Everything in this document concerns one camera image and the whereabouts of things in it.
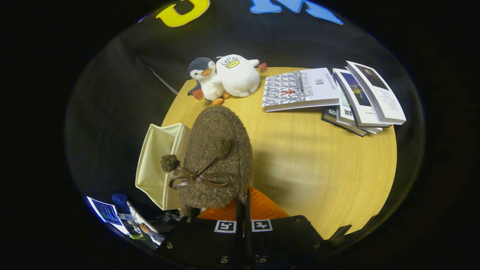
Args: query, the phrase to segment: gray patterned book cover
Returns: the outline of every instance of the gray patterned book cover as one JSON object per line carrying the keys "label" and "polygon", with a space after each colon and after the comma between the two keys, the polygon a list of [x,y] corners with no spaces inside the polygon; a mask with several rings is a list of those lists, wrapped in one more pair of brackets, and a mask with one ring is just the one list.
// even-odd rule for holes
{"label": "gray patterned book cover", "polygon": [[309,69],[267,77],[262,107],[269,111],[337,105],[339,98],[328,69]]}
{"label": "gray patterned book cover", "polygon": [[300,71],[267,77],[262,107],[305,101]]}

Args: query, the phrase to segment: yellow letter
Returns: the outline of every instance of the yellow letter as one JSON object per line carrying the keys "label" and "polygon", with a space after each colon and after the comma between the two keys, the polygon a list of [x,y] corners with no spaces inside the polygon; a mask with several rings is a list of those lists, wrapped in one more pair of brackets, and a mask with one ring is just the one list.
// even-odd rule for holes
{"label": "yellow letter", "polygon": [[156,16],[156,18],[162,19],[163,23],[165,23],[167,26],[177,27],[177,26],[187,24],[193,21],[194,19],[198,18],[210,6],[209,0],[186,0],[186,1],[190,1],[193,4],[193,9],[187,14],[184,14],[184,15],[178,14],[174,9],[176,4],[173,4],[167,7],[166,9],[164,9],[162,12],[160,12]]}

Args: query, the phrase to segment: penguin plush toy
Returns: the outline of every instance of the penguin plush toy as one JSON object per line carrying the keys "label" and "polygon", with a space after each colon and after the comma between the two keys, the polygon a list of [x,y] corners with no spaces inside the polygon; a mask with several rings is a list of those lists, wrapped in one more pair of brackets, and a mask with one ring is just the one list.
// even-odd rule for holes
{"label": "penguin plush toy", "polygon": [[255,70],[260,63],[257,59],[247,60],[238,54],[217,58],[220,58],[216,62],[218,74],[213,83],[221,83],[225,91],[241,98],[257,90],[260,85],[260,74]]}
{"label": "penguin plush toy", "polygon": [[228,98],[230,95],[225,92],[221,83],[214,84],[212,78],[216,75],[215,63],[207,57],[199,57],[193,60],[188,65],[188,73],[192,79],[197,81],[197,85],[188,92],[188,95],[193,95],[193,92],[201,89],[206,100],[212,102],[212,105],[220,105],[223,103],[223,98]]}

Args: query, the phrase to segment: brown ribbon bow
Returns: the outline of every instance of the brown ribbon bow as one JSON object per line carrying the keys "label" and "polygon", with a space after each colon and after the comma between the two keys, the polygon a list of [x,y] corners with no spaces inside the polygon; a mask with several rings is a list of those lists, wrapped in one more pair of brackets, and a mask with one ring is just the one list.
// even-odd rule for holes
{"label": "brown ribbon bow", "polygon": [[[225,187],[229,186],[230,185],[230,180],[226,183],[223,183],[223,184],[214,183],[214,182],[211,182],[210,180],[208,180],[209,178],[218,177],[218,176],[226,176],[226,177],[230,178],[231,175],[229,175],[229,174],[224,174],[224,173],[206,173],[206,174],[203,174],[203,172],[217,160],[218,160],[218,158],[214,157],[199,172],[191,172],[191,171],[187,170],[186,168],[178,165],[177,167],[175,167],[175,170],[180,171],[185,176],[173,178],[168,183],[168,186],[170,188],[173,188],[173,189],[179,189],[179,188],[183,188],[184,186],[188,185],[190,182],[193,182],[193,181],[197,181],[201,184],[204,184],[204,185],[209,186],[209,187],[214,187],[214,188],[225,188]],[[181,182],[179,184],[173,185],[173,182],[175,182],[175,180],[181,180]]]}

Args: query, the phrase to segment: blue letter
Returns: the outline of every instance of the blue letter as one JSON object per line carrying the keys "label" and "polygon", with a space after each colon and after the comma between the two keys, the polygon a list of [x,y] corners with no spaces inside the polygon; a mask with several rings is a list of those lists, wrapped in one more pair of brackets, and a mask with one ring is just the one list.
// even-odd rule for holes
{"label": "blue letter", "polygon": [[[276,1],[295,13],[299,13],[301,11],[302,4],[305,2],[308,6],[307,13],[313,17],[324,19],[339,25],[343,24],[343,22],[335,17],[331,11],[308,0]],[[250,8],[250,11],[253,13],[272,13],[282,11],[282,7],[272,4],[270,0],[252,0],[252,2],[253,6]]]}

